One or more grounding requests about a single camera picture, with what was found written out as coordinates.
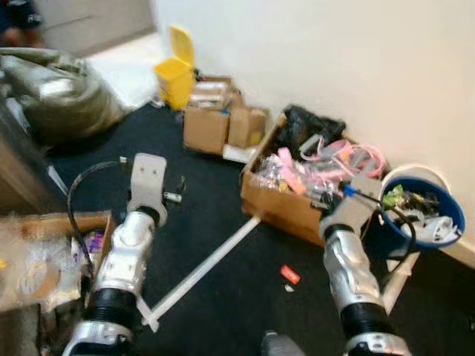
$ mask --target small cardboard box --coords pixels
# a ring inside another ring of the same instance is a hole
[[[222,155],[228,127],[228,114],[188,106],[185,111],[183,144],[198,151]]]
[[[224,110],[234,100],[235,91],[237,89],[228,76],[205,76],[194,86],[188,105],[194,108]]]
[[[318,235],[321,212],[311,207],[312,200],[310,198],[298,196],[292,192],[279,192],[255,184],[255,172],[258,169],[260,158],[271,154],[273,139],[285,124],[286,117],[281,115],[243,170],[240,192],[243,199],[243,210],[290,234],[324,246],[324,241]]]
[[[268,118],[267,109],[233,106],[229,117],[228,143],[241,148],[258,145],[266,132]]]

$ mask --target white wall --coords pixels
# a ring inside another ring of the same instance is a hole
[[[189,30],[197,66],[235,77],[248,102],[275,116],[302,104],[394,165],[443,170],[473,240],[473,1],[155,1],[160,32]]]

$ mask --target yellow trash bin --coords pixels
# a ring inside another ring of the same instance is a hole
[[[170,40],[174,56],[157,65],[154,71],[162,100],[173,110],[181,110],[194,87],[194,50],[190,35],[179,27],[170,26]]]

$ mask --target yellow bin lid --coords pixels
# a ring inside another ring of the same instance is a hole
[[[190,67],[194,67],[194,50],[191,37],[183,28],[170,26],[170,42],[173,54]]]

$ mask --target black cable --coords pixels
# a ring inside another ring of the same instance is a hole
[[[371,200],[372,202],[377,202],[380,206],[381,206],[381,209],[384,208],[384,203],[382,202],[382,199],[381,200],[378,200],[370,195],[367,195],[365,193],[361,193],[360,191],[354,191],[353,192],[354,194],[358,194],[359,196],[363,197],[363,198],[366,198],[368,200]],[[402,221],[404,221],[407,226],[409,226],[409,229],[410,229],[410,242],[409,242],[409,245],[407,246],[407,249],[406,249],[406,252],[404,253],[404,256],[401,258],[401,260],[398,262],[397,266],[386,276],[383,278],[382,280],[382,284],[386,284],[386,282],[390,279],[390,276],[392,276],[393,274],[396,273],[396,271],[398,271],[402,264],[404,262],[406,262],[406,260],[408,259],[409,255],[413,252],[414,250],[414,247],[416,247],[416,229],[414,228],[414,225],[412,224],[412,222],[409,220],[408,217],[406,217],[399,209],[393,207],[393,206],[387,206],[387,208],[391,211],[393,211],[399,218],[401,218]]]
[[[82,253],[84,254],[86,262],[88,263],[88,273],[91,279],[93,279],[94,277],[94,266],[91,261],[91,256],[89,255],[88,247],[86,246],[86,243],[84,241],[84,237],[82,236],[81,231],[79,230],[79,227],[77,225],[76,219],[74,218],[74,212],[73,212],[73,207],[72,207],[73,193],[77,189],[77,187],[82,183],[82,181],[90,174],[97,171],[101,171],[102,169],[105,169],[105,168],[116,167],[121,164],[122,162],[120,161],[107,161],[107,162],[97,163],[96,165],[92,165],[91,167],[83,171],[82,173],[78,174],[78,176],[73,181],[73,184],[71,184],[71,187],[69,188],[69,191],[68,191],[68,218],[71,223],[71,226],[73,226],[74,238],[76,239],[79,246],[81,247]]]

